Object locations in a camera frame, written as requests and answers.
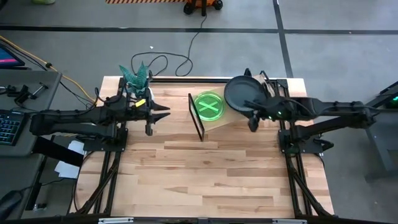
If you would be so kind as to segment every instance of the green plate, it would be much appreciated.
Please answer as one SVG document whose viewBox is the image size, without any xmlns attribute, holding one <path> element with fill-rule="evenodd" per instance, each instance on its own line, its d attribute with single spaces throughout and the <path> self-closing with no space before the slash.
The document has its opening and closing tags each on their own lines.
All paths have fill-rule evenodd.
<svg viewBox="0 0 398 224">
<path fill-rule="evenodd" d="M 216 121 L 225 111 L 223 99 L 211 91 L 199 94 L 194 100 L 200 119 L 204 121 Z"/>
</svg>

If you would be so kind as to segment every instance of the monitor screen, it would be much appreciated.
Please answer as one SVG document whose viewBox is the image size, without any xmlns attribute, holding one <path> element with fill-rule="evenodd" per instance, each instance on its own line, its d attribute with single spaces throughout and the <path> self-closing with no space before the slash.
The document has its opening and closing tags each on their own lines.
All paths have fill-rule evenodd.
<svg viewBox="0 0 398 224">
<path fill-rule="evenodd" d="M 0 47 L 0 67 L 21 66 L 24 63 L 17 58 L 13 53 Z"/>
</svg>

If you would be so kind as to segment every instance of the yellow wire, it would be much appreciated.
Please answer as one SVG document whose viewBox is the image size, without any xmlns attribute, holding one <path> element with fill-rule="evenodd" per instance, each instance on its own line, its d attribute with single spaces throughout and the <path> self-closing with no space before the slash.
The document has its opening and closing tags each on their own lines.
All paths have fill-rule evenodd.
<svg viewBox="0 0 398 224">
<path fill-rule="evenodd" d="M 0 35 L 0 39 L 4 40 L 5 42 L 7 42 L 7 44 L 9 44 L 9 45 L 15 47 L 16 49 L 18 49 L 18 50 L 24 52 L 25 54 L 27 54 L 27 55 L 29 55 L 29 56 L 35 58 L 36 60 L 41 61 L 44 65 L 47 64 L 47 62 L 46 62 L 45 60 L 42 60 L 41 58 L 38 58 L 38 57 L 36 57 L 35 55 L 33 55 L 33 54 L 27 52 L 26 50 L 20 48 L 18 45 L 12 43 L 10 40 L 7 40 L 6 38 L 4 38 L 4 37 L 1 36 L 1 35 Z M 53 66 L 51 66 L 50 68 L 51 68 L 52 70 L 58 72 L 58 70 L 55 69 Z M 77 83 L 75 80 L 73 80 L 73 79 L 67 77 L 66 75 L 62 75 L 62 77 L 63 77 L 63 78 L 66 78 L 67 80 L 69 80 L 70 82 L 72 82 L 73 84 L 75 84 L 75 85 L 76 85 L 76 86 L 77 86 L 77 87 L 78 87 L 78 88 L 79 88 L 79 89 L 80 89 L 92 102 L 95 102 L 95 100 L 94 100 L 89 94 L 87 94 L 87 92 L 85 91 L 85 89 L 84 89 L 83 87 L 81 87 L 81 85 L 79 85 L 79 83 Z"/>
</svg>

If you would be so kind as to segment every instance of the wooden tabletop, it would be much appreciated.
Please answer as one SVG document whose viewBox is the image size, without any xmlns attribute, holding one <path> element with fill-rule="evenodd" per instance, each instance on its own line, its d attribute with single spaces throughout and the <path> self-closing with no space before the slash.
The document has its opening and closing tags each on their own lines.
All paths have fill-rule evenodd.
<svg viewBox="0 0 398 224">
<path fill-rule="evenodd" d="M 100 95 L 115 95 L 119 78 L 104 77 Z M 307 95 L 303 79 L 287 81 L 291 96 Z M 171 115 L 153 125 L 153 136 L 145 135 L 144 122 L 127 124 L 129 137 L 112 216 L 294 217 L 285 158 L 277 144 L 278 122 L 261 121 L 258 131 L 252 133 L 244 119 L 207 132 L 205 141 L 200 142 L 188 112 L 187 95 L 222 85 L 150 84 L 155 102 L 170 107 Z M 98 185 L 103 157 L 103 152 L 95 152 L 81 169 L 76 192 L 79 207 Z M 321 161 L 305 154 L 303 164 L 309 189 L 333 213 Z M 298 195 L 304 211 L 301 190 Z"/>
</svg>

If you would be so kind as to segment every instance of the keyboard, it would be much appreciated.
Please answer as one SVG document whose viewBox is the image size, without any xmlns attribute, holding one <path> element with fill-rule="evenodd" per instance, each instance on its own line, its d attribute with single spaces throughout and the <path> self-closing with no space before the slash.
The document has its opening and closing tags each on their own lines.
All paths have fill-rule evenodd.
<svg viewBox="0 0 398 224">
<path fill-rule="evenodd" d="M 17 144 L 27 117 L 22 112 L 0 110 L 0 145 L 15 146 Z"/>
</svg>

